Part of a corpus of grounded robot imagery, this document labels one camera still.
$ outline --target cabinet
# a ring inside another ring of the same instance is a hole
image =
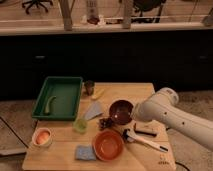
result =
[[[46,76],[213,87],[213,30],[0,37],[0,99],[36,98]]]

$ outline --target blue sponge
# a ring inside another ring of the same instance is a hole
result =
[[[76,147],[75,159],[77,160],[96,160],[96,155],[94,153],[92,146],[82,146]]]

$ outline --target wooden tabletop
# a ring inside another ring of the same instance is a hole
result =
[[[73,130],[71,121],[39,121],[38,127],[47,127],[53,135],[53,142],[48,148],[29,146],[25,160],[24,170],[110,170],[110,171],[145,171],[145,170],[175,170],[175,162],[167,133],[163,124],[152,121],[149,123],[137,122],[137,127],[158,132],[157,137],[145,137],[167,147],[169,151],[163,153],[139,143],[125,143],[122,154],[113,161],[81,161],[75,160],[77,145],[91,145],[93,137],[100,132],[98,120],[109,115],[109,107],[116,100],[128,100],[133,105],[142,102],[154,93],[151,83],[96,83],[95,91],[105,89],[98,99],[102,105],[104,114],[88,121],[85,134]],[[88,97],[82,89],[78,117],[81,117],[91,105],[91,97]],[[119,127],[123,130],[132,127],[133,121],[128,125]]]

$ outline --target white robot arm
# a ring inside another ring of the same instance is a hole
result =
[[[162,122],[213,151],[213,122],[175,108],[178,101],[174,90],[162,88],[146,101],[136,104],[132,118]]]

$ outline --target green plastic tray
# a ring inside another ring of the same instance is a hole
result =
[[[81,87],[81,77],[47,77],[39,93],[32,117],[39,120],[75,120]],[[45,113],[47,105],[50,109],[49,113]]]

